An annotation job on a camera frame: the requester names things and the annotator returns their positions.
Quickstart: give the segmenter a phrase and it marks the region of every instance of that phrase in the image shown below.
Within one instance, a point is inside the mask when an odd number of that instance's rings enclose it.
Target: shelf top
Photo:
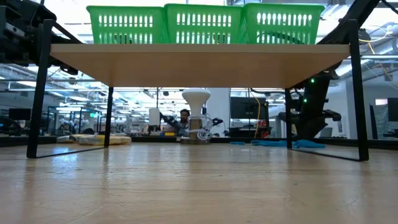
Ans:
[[[51,56],[114,87],[289,88],[348,45],[52,44]]]

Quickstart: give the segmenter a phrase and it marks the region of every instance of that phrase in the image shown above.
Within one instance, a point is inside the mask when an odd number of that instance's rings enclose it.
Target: computer monitor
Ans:
[[[258,98],[260,101],[260,119],[266,119],[265,98]],[[257,119],[258,102],[254,98],[231,97],[231,119]]]
[[[28,121],[30,120],[30,111],[31,109],[28,108],[9,108],[8,118],[14,121]]]
[[[398,121],[398,98],[387,99],[388,121]]]

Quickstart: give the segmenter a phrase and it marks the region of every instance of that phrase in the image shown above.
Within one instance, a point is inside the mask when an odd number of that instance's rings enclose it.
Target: plastic basket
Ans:
[[[256,4],[243,7],[242,44],[315,44],[323,6]]]
[[[241,7],[166,4],[170,43],[238,44]]]
[[[87,6],[95,44],[166,44],[162,7]]]

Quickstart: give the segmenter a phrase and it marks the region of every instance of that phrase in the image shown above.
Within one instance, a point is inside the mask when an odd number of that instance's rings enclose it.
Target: man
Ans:
[[[190,112],[187,109],[182,109],[180,111],[180,122],[177,123],[177,127],[173,128],[169,126],[162,130],[162,132],[175,132],[177,136],[188,136],[189,131],[189,123],[188,117],[190,116]]]
[[[180,122],[178,123],[178,130],[175,130],[178,136],[188,136],[189,124],[188,117],[190,116],[189,110],[182,109],[180,111]]]

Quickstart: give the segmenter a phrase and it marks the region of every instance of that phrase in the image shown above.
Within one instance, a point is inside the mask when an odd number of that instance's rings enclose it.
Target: wood grain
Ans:
[[[398,152],[132,144],[44,159],[0,148],[1,223],[396,223]],[[39,146],[39,151],[51,145]],[[327,147],[353,153],[355,148]]]
[[[51,55],[108,86],[288,88],[348,57],[349,47],[53,44]]]

